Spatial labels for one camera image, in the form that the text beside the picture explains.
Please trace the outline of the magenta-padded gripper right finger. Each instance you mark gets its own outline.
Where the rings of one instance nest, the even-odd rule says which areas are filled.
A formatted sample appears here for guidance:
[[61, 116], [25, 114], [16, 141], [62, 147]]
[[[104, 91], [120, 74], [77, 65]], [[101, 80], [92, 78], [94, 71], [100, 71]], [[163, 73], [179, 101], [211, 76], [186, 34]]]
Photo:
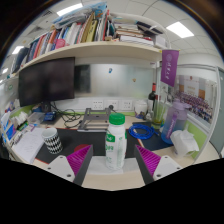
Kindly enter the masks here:
[[134, 147], [134, 155], [145, 184], [150, 184], [182, 169], [182, 167], [168, 155], [159, 156], [139, 145]]

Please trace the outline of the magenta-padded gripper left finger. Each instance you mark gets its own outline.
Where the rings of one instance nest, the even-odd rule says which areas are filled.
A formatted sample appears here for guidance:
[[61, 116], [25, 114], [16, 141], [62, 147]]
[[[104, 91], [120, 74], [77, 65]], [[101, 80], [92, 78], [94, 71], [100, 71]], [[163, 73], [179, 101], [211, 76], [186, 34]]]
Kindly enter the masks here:
[[47, 166], [46, 170], [81, 186], [92, 156], [93, 146], [87, 145], [68, 156], [59, 155]]

